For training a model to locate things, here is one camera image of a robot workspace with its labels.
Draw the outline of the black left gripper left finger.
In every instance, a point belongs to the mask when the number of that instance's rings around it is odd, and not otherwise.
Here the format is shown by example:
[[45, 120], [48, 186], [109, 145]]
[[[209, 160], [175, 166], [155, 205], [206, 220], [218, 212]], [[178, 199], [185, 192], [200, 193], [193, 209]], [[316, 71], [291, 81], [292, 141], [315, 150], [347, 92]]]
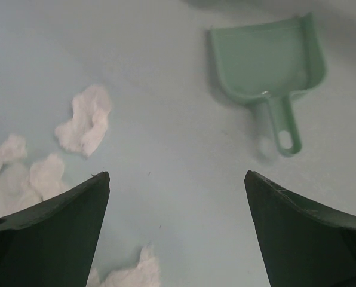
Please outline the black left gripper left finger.
[[108, 172], [0, 218], [0, 286], [85, 286], [109, 200]]

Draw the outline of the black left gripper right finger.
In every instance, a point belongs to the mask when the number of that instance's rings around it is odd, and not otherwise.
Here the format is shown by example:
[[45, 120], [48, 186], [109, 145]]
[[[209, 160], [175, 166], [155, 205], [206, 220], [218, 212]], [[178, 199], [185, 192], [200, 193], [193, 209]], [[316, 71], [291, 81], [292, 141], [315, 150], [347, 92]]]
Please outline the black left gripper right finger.
[[356, 286], [356, 216], [254, 171], [244, 183], [271, 286]]

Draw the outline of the green plastic dustpan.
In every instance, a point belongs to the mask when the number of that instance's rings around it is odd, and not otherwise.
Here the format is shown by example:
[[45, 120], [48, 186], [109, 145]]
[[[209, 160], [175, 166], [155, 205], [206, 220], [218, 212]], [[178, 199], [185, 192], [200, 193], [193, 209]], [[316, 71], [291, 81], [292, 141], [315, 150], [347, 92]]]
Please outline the green plastic dustpan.
[[278, 151], [302, 149], [292, 101], [317, 88], [326, 63], [313, 13], [277, 22], [210, 29], [217, 78], [242, 105], [266, 103]]

